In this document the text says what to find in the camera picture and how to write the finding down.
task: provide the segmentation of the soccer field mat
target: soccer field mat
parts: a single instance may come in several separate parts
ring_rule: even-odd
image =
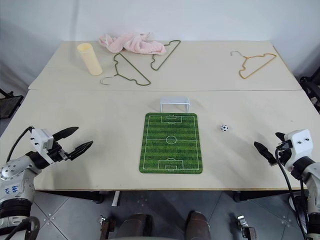
[[[202,173],[197,115],[147,113],[139,170],[146,174]]]

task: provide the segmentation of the cylindrical cup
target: cylindrical cup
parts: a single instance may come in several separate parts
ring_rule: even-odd
[[[93,76],[102,74],[102,68],[95,54],[94,48],[90,43],[81,43],[76,49],[81,55],[86,67]]]

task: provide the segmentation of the clothes hanger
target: clothes hanger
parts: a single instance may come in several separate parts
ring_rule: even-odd
[[[126,61],[128,62],[128,64],[131,65],[131,67],[133,67],[145,80],[147,80],[148,83],[147,83],[147,84],[141,84],[141,83],[138,83],[138,81],[137,81],[136,79],[130,79],[130,78],[128,78],[128,77],[120,74],[119,71],[118,71],[118,67],[117,67],[119,61],[116,60],[116,56],[118,56],[118,55],[120,55],[121,57],[123,57],[124,60],[126,60]],[[110,85],[110,84],[104,83],[104,80],[105,80],[105,79],[109,79],[109,78],[113,78],[113,77],[115,77],[115,76],[120,76],[120,77],[122,77],[122,78],[124,78],[124,79],[126,79],[126,80],[128,80],[128,81],[135,81],[135,84],[137,84],[137,85],[139,85],[139,86],[148,86],[148,85],[151,84],[151,82],[149,81],[149,79],[146,78],[146,76],[143,75],[143,74],[142,74],[128,59],[126,59],[125,56],[123,56],[121,53],[117,53],[116,55],[114,55],[113,61],[116,62],[115,65],[114,65],[116,74],[113,75],[113,76],[105,76],[104,78],[102,78],[102,79],[100,80],[100,83],[101,83],[101,84],[103,84],[103,85]]]
[[[277,55],[275,55],[275,54],[273,54],[273,53],[264,53],[263,55],[256,55],[256,56],[243,56],[243,55],[241,54],[241,52],[239,52],[239,51],[237,51],[237,50],[230,52],[230,56],[233,56],[233,53],[234,53],[234,52],[237,52],[238,54],[240,54],[241,57],[244,57],[244,58],[245,58],[244,62],[242,63],[242,69],[239,70],[239,75],[240,75],[240,77],[243,78],[243,79],[247,79],[247,78],[250,77],[252,74],[254,74],[254,73],[256,73],[257,71],[259,71],[260,69],[262,69],[265,65],[267,65],[268,63],[270,63],[270,62],[271,62],[273,59],[275,59],[276,56],[277,56]],[[266,55],[272,55],[273,58],[271,58],[269,61],[267,61],[265,64],[263,64],[262,66],[260,66],[260,67],[257,68],[256,70],[254,70],[254,71],[253,71],[252,73],[250,73],[248,76],[243,76],[243,75],[242,75],[242,72],[246,70],[245,65],[246,65],[246,62],[247,62],[248,59],[253,59],[253,58],[257,58],[257,57],[264,58]]]
[[[158,68],[154,68],[152,65],[153,63],[156,61],[155,60],[155,54],[152,55],[152,62],[150,63],[150,67],[155,70],[155,71],[158,71],[161,66],[165,63],[165,61],[167,61],[167,59],[170,57],[170,55],[176,50],[176,48],[178,47],[178,45],[181,43],[180,40],[172,40],[170,41],[168,44],[165,44],[164,46],[169,46],[171,43],[173,42],[177,42],[178,44],[174,47],[174,49],[168,54],[168,56],[166,56],[166,58],[163,60],[163,62],[160,64],[160,66]]]

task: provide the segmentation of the table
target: table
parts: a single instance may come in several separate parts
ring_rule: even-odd
[[[203,173],[144,174],[139,172],[144,117],[160,111],[163,96],[186,96],[198,116]],[[183,112],[183,106],[166,106]],[[320,144],[320,116],[302,90],[285,91],[48,91],[30,90],[0,140],[0,159],[30,125],[51,133],[80,127],[60,144],[68,152],[93,140],[74,161],[59,162],[36,177],[37,190],[284,190],[278,167],[269,166],[254,141],[274,150],[275,132],[308,128]],[[228,124],[229,131],[220,131]],[[33,150],[24,137],[12,157]],[[313,158],[320,158],[314,148]],[[289,176],[294,188],[299,182]]]
[[[115,54],[96,42],[90,42],[103,69],[101,75],[92,76],[77,53],[76,46],[80,43],[82,42],[62,42],[29,89],[146,92],[301,90],[269,41],[182,41],[158,71],[150,67],[152,56],[121,52],[152,82],[151,85],[142,87],[119,76],[105,80],[109,86],[100,84],[103,77],[116,73],[116,62],[113,61]],[[277,57],[248,79],[242,79],[238,71],[245,59],[236,52],[233,53],[234,56],[230,56],[230,52],[234,50],[245,56],[273,53]],[[118,68],[123,75],[138,77],[140,83],[147,83],[128,67],[124,59],[117,59],[120,59]]]

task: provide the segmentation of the pink towel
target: pink towel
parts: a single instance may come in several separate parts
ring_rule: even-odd
[[[156,54],[166,53],[165,46],[157,41],[147,42],[148,34],[131,32],[119,37],[111,37],[105,34],[99,38],[99,43],[112,53],[119,53],[123,48],[136,54]]]

